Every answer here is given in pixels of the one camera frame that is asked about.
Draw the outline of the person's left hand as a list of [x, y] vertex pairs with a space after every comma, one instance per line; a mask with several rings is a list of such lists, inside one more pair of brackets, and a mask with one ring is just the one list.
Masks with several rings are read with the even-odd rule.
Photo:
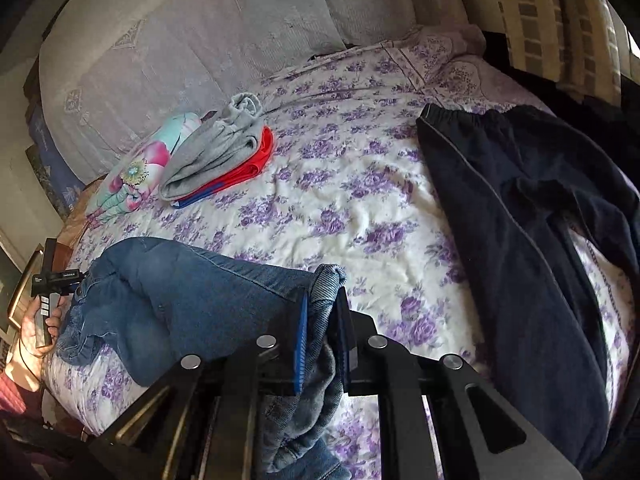
[[39, 297], [29, 304], [22, 321], [21, 346], [30, 356], [42, 359], [53, 349], [61, 326], [63, 304], [64, 301], [60, 300], [47, 318], [40, 313]]

